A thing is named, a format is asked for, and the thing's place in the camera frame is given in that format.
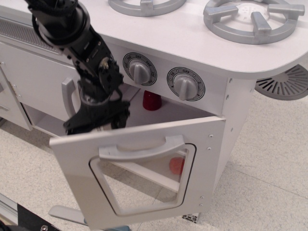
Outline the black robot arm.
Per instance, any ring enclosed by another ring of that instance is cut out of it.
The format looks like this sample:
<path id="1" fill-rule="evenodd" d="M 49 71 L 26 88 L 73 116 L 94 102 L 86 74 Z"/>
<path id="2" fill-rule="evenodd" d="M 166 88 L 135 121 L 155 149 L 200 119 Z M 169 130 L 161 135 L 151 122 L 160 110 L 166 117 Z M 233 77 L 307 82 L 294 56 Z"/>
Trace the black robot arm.
<path id="1" fill-rule="evenodd" d="M 68 135 L 90 132 L 110 124 L 124 128 L 130 115 L 122 99 L 123 75 L 90 16 L 77 0 L 28 0 L 35 33 L 72 61 L 80 76 L 81 106 L 64 123 Z"/>

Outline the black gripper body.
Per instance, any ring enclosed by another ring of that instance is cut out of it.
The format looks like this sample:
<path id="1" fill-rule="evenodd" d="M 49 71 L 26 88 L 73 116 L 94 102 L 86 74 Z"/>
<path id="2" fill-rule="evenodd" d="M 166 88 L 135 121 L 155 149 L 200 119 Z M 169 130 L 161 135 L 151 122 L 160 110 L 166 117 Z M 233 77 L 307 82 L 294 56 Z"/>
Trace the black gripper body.
<path id="1" fill-rule="evenodd" d="M 87 133 L 108 124 L 112 129 L 124 128 L 130 115 L 129 106 L 130 102 L 122 99 L 93 103 L 81 97 L 79 111 L 64 123 L 66 134 Z"/>

